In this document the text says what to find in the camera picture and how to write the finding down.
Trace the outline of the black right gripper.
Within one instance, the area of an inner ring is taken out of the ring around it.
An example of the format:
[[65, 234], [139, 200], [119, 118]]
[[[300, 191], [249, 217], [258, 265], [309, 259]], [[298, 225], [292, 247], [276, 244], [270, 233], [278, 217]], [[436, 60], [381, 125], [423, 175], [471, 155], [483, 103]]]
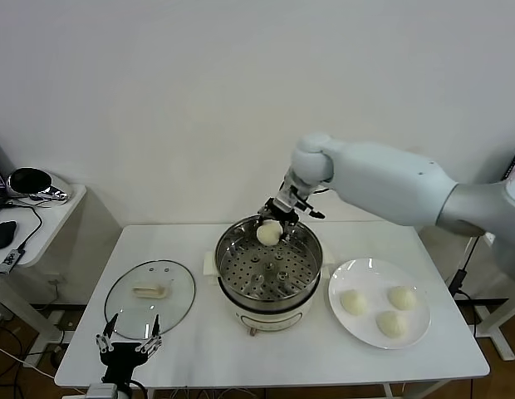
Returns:
[[281, 241], [290, 241], [296, 232], [299, 216], [294, 209], [285, 210], [271, 197], [257, 212], [257, 227], [262, 226], [267, 220], [277, 221], [282, 226]]

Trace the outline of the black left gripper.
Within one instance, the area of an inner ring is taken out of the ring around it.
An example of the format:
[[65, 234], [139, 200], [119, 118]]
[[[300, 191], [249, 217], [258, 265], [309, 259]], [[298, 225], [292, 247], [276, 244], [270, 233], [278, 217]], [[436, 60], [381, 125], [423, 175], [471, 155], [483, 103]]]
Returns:
[[96, 335], [96, 345], [99, 348], [100, 360], [106, 366], [101, 378], [104, 383], [127, 385], [130, 383], [134, 370], [147, 363], [147, 353], [154, 353], [161, 346], [162, 338], [159, 330], [159, 314], [154, 319], [150, 337], [142, 344], [138, 342], [116, 342], [112, 345], [111, 336], [119, 314], [116, 313], [105, 325], [102, 334]]

